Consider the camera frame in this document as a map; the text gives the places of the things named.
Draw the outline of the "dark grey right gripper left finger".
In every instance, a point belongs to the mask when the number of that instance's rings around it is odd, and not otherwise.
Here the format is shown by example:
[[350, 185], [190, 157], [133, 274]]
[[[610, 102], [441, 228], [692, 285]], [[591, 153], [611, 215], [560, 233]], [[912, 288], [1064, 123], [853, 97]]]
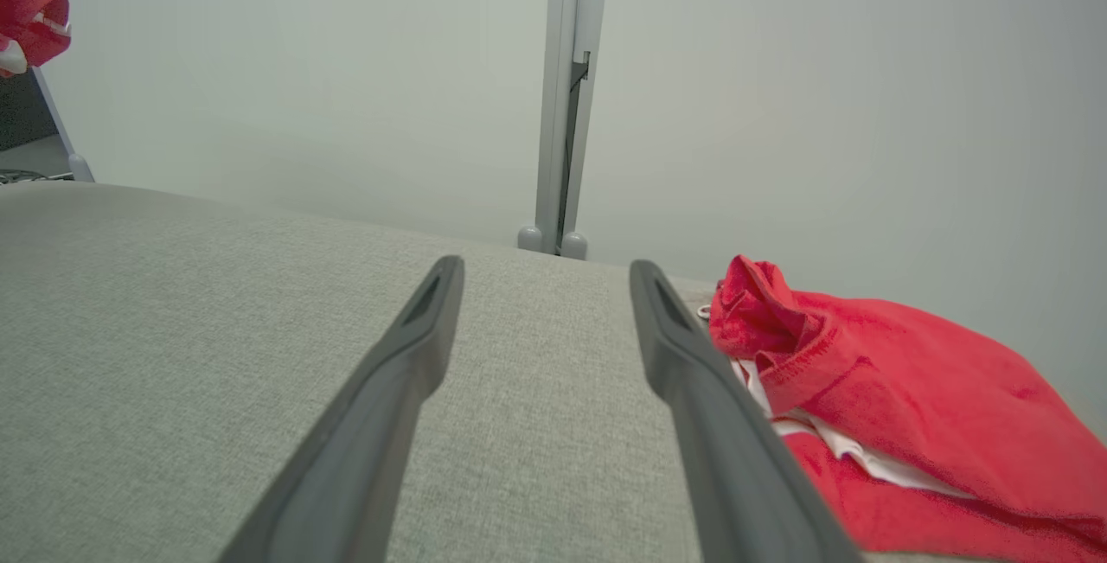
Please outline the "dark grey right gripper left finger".
[[385, 563], [420, 408], [451, 362], [465, 264], [439, 257], [218, 563]]

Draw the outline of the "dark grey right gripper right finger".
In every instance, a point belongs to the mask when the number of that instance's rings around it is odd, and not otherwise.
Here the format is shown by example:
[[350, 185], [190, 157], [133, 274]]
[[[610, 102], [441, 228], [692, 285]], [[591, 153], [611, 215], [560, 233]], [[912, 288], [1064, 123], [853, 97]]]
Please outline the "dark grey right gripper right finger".
[[865, 563], [656, 263], [631, 263], [649, 386], [668, 405], [704, 563]]

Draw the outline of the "red basketball jersey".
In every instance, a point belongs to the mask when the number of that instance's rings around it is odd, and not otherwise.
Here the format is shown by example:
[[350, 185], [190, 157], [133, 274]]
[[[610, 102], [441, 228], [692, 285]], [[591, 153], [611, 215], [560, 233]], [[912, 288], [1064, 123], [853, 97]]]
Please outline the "red basketball jersey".
[[744, 256], [708, 335], [862, 551], [1107, 563], [1107, 446], [1016, 351]]

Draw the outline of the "red basketball shorts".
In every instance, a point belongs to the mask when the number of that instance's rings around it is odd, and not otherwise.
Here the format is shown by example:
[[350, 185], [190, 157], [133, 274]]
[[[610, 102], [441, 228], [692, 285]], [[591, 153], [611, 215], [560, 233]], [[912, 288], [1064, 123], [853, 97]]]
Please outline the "red basketball shorts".
[[0, 0], [0, 79], [43, 66], [71, 42], [70, 0]]

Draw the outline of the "grey partition post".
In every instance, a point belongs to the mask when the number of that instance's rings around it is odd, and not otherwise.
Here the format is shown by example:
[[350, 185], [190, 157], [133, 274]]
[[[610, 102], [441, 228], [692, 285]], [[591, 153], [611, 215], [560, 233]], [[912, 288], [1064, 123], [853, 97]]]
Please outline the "grey partition post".
[[517, 246], [584, 260], [578, 227], [606, 0], [548, 0], [534, 223]]

